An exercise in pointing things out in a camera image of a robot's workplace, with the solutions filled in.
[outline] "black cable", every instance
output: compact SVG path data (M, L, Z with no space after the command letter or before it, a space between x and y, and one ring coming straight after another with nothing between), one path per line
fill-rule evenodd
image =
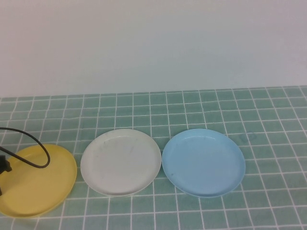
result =
M45 165L37 165L37 164L34 164L34 163L32 163L32 162L30 162L30 161L27 161L26 159L24 159L24 158L22 158L22 157L16 155L15 153L12 153L11 151L9 151L9 150L7 150L7 149L5 149L5 148L3 148L3 147L0 146L0 150L1 150L1 151L3 151L3 152L5 152L5 153L7 153L7 154L9 154L9 155L11 155L11 156L13 156L13 157L19 159L19 160L21 160L21 161L24 162L24 163L27 163L27 164L29 164L29 165L31 165L31 166L33 166L33 167L39 168L39 169L46 168L46 167L50 164L50 155L49 155L47 149L43 146L42 143L40 143L40 141L39 141L38 139L36 139L35 137L33 137L31 134L29 134L29 133L27 133L27 132L24 132L24 131L22 131L22 130L16 129L16 128L0 127L0 130L1 130L1 129L2 129L2 130L9 130L9 131L19 132L19 133L25 134L25 135L27 135L28 137L30 137L30 138L32 138L33 140L35 140L35 141L40 145L40 147L42 147L42 149L45 151L45 153L46 153L46 155L47 155L47 163L46 163Z

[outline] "yellow plate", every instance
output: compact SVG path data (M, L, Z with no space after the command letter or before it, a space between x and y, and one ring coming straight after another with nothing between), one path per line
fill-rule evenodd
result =
M45 214L64 201L77 176L74 157L57 145L44 145L50 154L50 164L43 169L32 167L14 157L8 161L12 171L0 175L0 212L15 218L32 218ZM19 156L38 165L47 157L37 146L25 148Z

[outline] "countertop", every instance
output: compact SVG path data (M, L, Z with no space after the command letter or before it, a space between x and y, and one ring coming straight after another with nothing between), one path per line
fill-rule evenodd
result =
M0 127L25 130L65 147L78 176L65 202L33 219L0 214L1 230L307 230L307 86L183 92L2 98ZM144 132L161 151L175 134L208 128L242 150L246 175L223 197L196 198L176 189L163 169L147 188L109 198L80 174L86 146L117 128ZM0 132L16 152L34 143Z

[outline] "plate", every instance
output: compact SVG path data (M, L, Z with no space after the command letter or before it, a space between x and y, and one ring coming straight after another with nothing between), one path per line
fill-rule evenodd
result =
M225 135L190 129L165 146L162 166L168 179L183 192L215 197L234 190L245 174L240 148Z
M84 181L107 196L127 196L147 187L161 167L161 152L148 135L117 129L97 137L81 159Z
M61 204L70 193L77 176L74 157L56 145L44 145L50 164L43 169L32 167L10 157L12 171L0 175L0 212L14 218L32 218L45 214ZM19 156L43 165L47 161L39 146L27 147Z

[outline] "blue plate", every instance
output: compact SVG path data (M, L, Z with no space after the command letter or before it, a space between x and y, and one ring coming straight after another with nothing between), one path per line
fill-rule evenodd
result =
M174 186L198 197L215 197L234 190L245 174L240 148L225 135L190 129L165 146L162 166Z

